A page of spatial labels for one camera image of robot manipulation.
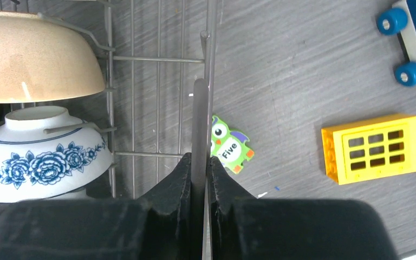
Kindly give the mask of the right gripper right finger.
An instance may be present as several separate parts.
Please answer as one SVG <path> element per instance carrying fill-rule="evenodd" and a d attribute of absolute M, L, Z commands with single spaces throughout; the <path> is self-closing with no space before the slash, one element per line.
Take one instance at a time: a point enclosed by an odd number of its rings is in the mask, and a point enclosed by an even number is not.
<path fill-rule="evenodd" d="M 259 199 L 207 167 L 213 259 L 397 259 L 378 213 L 351 199 Z"/>

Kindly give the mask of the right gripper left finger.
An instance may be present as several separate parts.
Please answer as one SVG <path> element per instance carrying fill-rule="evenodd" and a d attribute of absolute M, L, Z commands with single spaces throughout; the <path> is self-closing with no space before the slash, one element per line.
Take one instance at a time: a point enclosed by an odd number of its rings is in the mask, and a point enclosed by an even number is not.
<path fill-rule="evenodd" d="M 140 198 L 33 200 L 0 215 L 0 259 L 189 259 L 191 154 Z"/>

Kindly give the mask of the grey wire dish rack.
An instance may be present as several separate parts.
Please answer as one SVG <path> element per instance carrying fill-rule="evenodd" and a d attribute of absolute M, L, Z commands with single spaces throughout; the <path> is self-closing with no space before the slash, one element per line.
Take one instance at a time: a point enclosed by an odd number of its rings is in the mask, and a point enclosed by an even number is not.
<path fill-rule="evenodd" d="M 175 58 L 161 54 L 165 50 L 167 19 L 162 1 L 103 1 L 103 6 L 103 40 L 61 18 L 41 12 L 35 15 L 77 32 L 88 42 L 100 65 L 105 89 L 83 97 L 22 103 L 28 104 L 26 108 L 64 107 L 71 116 L 84 120 L 86 127 L 103 137 L 112 164 L 91 183 L 60 196 L 0 204 L 5 210 L 12 204 L 33 200 L 136 200 L 190 153 L 189 259 L 204 259 L 205 172 L 210 155 L 207 137 L 212 114 L 217 2 L 207 2 L 206 27 L 200 33 L 202 58 L 189 58 L 185 53 L 189 24 L 184 3 L 175 13 L 180 19 L 176 31 L 180 54 Z"/>

